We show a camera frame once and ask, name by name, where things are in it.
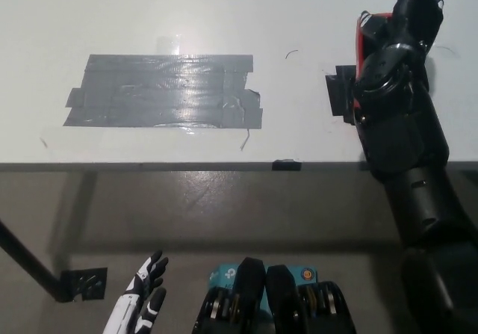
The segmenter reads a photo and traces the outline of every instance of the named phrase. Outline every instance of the gray duct tape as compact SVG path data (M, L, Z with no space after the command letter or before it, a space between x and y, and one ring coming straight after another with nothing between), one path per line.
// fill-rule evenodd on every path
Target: gray duct tape
M259 129L250 55L91 55L65 126Z
M252 72L252 55L90 55L86 71Z
M162 108L259 108L261 98L251 90L152 90L122 88L110 96L109 90L72 89L66 104L69 108L162 107Z
M261 118L261 108L72 108L65 126L260 129Z

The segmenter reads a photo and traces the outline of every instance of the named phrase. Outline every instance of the robotic hand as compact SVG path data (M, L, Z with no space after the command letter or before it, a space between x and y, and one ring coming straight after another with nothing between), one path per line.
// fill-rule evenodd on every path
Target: robotic hand
M114 306L103 334L150 334L166 297L166 289L161 287L161 276L166 270L168 258L161 259L162 255L161 251L153 254L134 275Z

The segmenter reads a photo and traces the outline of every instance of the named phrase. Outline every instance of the robotic arm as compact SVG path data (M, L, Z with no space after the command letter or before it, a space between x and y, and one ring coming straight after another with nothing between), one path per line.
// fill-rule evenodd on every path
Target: robotic arm
M397 0L358 21L353 121L405 247L402 280L423 333L478 333L478 235L450 184L425 58L443 0Z

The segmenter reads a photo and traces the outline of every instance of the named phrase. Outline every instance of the metal bracket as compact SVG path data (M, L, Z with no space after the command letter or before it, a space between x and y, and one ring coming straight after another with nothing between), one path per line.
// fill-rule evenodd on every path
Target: metal bracket
M64 270L60 282L72 294L72 300L79 294L82 300L99 300L105 298L107 274L107 268Z

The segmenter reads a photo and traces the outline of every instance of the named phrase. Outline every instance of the small debris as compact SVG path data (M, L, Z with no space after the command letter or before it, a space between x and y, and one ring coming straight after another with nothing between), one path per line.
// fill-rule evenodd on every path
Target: small debris
M292 54L293 52L298 52L298 51L299 50L292 50L291 52L288 52L287 55L285 56L285 58L287 59L290 54Z
M44 147L45 147L46 149L48 149L48 144L46 143L46 141L45 141L44 139L42 139L41 137L40 137L40 141L42 141Z
M240 150L242 151L244 149L244 147L246 146L246 143L247 141L249 140L249 137L250 137L250 132L249 132L249 129L247 129L247 137L246 137L246 140L244 140L244 142L242 143L242 145L240 145Z

